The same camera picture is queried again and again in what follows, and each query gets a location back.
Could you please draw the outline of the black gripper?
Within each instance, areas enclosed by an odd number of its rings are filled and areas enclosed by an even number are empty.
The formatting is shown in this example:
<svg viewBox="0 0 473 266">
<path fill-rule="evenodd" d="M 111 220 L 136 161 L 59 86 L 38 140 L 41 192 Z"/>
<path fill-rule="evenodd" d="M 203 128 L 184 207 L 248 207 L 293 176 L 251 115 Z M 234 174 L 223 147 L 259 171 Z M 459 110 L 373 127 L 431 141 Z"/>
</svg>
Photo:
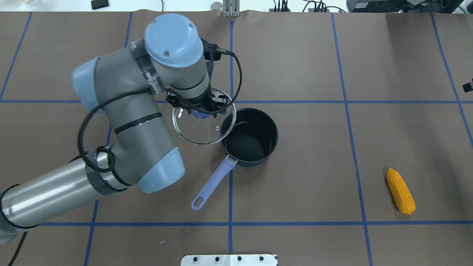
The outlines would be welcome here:
<svg viewBox="0 0 473 266">
<path fill-rule="evenodd" d="M 182 108 L 188 112 L 191 110 L 203 111 L 205 114 L 226 112 L 228 108 L 228 96 L 219 93 L 213 87 L 206 88 L 201 94 L 194 98 L 184 97 L 184 90 L 165 89 L 166 101 L 173 108 Z"/>
</svg>

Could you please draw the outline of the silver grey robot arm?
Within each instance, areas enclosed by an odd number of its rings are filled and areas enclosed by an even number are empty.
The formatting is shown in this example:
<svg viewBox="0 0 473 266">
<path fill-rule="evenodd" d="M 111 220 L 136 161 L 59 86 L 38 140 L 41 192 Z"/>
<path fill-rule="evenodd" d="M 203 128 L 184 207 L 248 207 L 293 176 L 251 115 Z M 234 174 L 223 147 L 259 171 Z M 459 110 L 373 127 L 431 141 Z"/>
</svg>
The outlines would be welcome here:
<svg viewBox="0 0 473 266">
<path fill-rule="evenodd" d="M 234 101 L 211 87 L 221 55 L 235 57 L 202 39 L 187 17 L 167 13 L 142 39 L 74 69 L 74 91 L 89 111 L 76 138 L 78 158 L 1 193 L 1 244 L 135 184 L 152 193 L 176 183 L 184 162 L 155 94 L 189 114 L 224 115 Z"/>
</svg>

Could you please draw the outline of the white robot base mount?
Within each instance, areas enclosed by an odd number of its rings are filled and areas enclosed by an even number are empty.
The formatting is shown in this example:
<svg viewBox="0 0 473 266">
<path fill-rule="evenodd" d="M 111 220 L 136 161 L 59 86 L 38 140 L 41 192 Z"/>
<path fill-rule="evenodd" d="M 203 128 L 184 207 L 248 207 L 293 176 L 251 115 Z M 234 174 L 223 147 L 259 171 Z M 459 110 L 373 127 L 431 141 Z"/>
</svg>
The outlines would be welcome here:
<svg viewBox="0 0 473 266">
<path fill-rule="evenodd" d="M 181 266 L 278 266 L 272 254 L 185 255 Z"/>
</svg>

